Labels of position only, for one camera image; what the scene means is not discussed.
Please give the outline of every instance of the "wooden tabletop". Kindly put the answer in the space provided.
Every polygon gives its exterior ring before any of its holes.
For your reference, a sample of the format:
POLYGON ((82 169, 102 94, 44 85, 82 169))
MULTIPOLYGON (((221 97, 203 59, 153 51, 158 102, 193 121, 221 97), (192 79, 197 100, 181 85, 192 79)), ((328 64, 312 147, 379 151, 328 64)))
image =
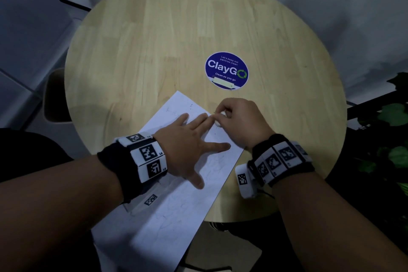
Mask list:
MULTIPOLYGON (((317 172, 332 170, 346 132, 346 99, 314 32, 276 0, 102 0, 76 31, 65 90, 70 115, 92 154, 138 132, 176 92, 214 112, 226 97, 255 101, 272 128, 297 140, 317 172), (204 70, 215 52, 247 65, 237 90, 204 70)), ((237 164, 248 161, 244 151, 237 164)), ((265 196, 244 200, 232 172, 206 221, 234 222, 275 212, 265 196)))

